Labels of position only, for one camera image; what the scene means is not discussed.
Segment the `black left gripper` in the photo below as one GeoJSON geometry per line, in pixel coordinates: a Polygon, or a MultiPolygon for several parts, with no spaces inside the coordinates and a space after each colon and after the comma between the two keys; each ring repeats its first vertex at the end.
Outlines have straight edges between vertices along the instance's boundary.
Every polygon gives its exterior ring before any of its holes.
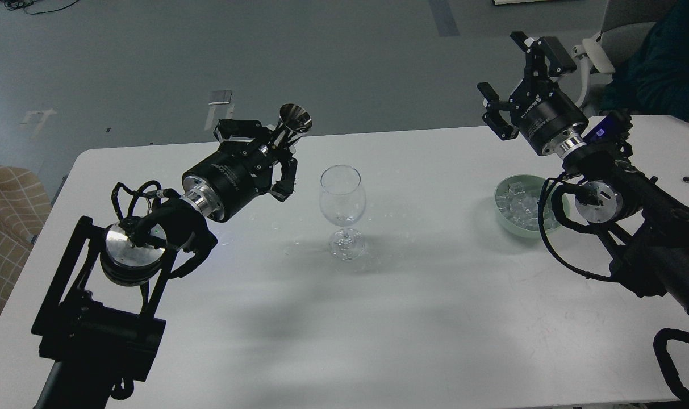
{"type": "Polygon", "coordinates": [[[214,137],[219,148],[182,176],[181,199],[203,217],[225,223],[256,197],[269,193],[284,202],[293,194],[298,161],[292,149],[275,144],[273,130],[258,120],[220,119],[214,137]]]}

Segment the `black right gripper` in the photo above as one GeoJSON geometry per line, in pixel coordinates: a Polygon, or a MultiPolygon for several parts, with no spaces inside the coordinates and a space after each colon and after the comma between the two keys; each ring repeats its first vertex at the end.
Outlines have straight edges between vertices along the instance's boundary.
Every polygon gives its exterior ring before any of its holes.
{"type": "Polygon", "coordinates": [[[500,99],[490,83],[477,83],[486,109],[482,119],[500,140],[515,139],[520,132],[536,155],[547,156],[554,152],[549,147],[554,138],[569,129],[582,133],[588,125],[584,113],[557,85],[577,65],[554,36],[534,39],[512,31],[510,37],[525,54],[524,78],[507,101],[500,99]],[[501,111],[510,112],[511,123],[501,111]]]}

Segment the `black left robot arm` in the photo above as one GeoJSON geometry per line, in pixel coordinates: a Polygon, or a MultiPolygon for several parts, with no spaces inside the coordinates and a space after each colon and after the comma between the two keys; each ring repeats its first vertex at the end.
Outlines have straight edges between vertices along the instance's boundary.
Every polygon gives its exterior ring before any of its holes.
{"type": "Polygon", "coordinates": [[[147,380],[166,327],[156,316],[166,285],[210,257],[212,221],[264,194],[293,193],[293,147],[310,128],[309,118],[280,116],[271,129],[220,120],[217,150],[182,174],[180,190],[118,183],[116,220],[77,221],[32,325],[40,357],[53,363],[35,407],[105,408],[147,380]]]}

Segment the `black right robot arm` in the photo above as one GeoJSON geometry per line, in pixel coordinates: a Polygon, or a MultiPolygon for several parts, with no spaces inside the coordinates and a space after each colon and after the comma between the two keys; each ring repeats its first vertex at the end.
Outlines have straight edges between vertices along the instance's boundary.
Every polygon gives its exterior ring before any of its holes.
{"type": "MultiPolygon", "coordinates": [[[[537,201],[537,230],[547,251],[586,279],[617,283],[638,297],[669,294],[689,316],[689,207],[630,161],[632,117],[610,113],[590,128],[557,83],[577,70],[559,39],[521,31],[510,37],[524,54],[523,78],[506,99],[480,82],[482,119],[500,140],[521,136],[536,155],[557,155],[562,163],[562,173],[546,179],[537,201]],[[609,275],[575,267],[554,250],[544,226],[546,206],[561,226],[599,239],[610,256],[609,275]]],[[[666,385],[689,406],[670,341],[689,344],[689,332],[665,328],[653,340],[666,385]]]]}

